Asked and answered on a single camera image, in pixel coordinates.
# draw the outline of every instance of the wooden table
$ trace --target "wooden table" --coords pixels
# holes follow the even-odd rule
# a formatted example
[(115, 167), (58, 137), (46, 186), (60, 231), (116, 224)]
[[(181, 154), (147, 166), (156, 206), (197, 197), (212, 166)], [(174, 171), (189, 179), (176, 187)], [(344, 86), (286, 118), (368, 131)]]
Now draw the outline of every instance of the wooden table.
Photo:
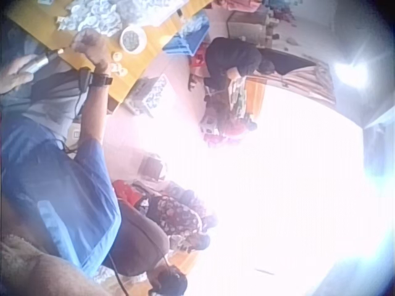
[[(76, 31), (58, 31), (56, 17), (69, 14), (65, 7), (70, 2), (72, 0), (55, 0), (52, 5), (47, 6), (38, 4), (37, 0), (21, 0), (7, 15), (48, 48), (67, 47), (70, 45)], [(190, 18), (210, 2), (211, 0), (189, 0), (189, 3), (181, 11), (183, 11), (186, 18)], [(117, 38), (107, 38), (107, 44), (111, 52), (123, 52), (121, 64), (128, 69), (128, 74), (124, 77), (114, 75), (114, 81), (110, 87), (110, 96), (115, 100), (115, 104), (124, 100), (146, 67), (162, 51), (162, 48), (180, 28), (181, 20), (177, 13), (174, 13), (159, 27), (144, 27), (148, 37), (148, 44), (145, 50), (138, 55), (123, 52)], [(91, 62), (82, 54), (77, 54), (70, 49), (66, 49), (62, 58), (76, 69), (93, 67)]]

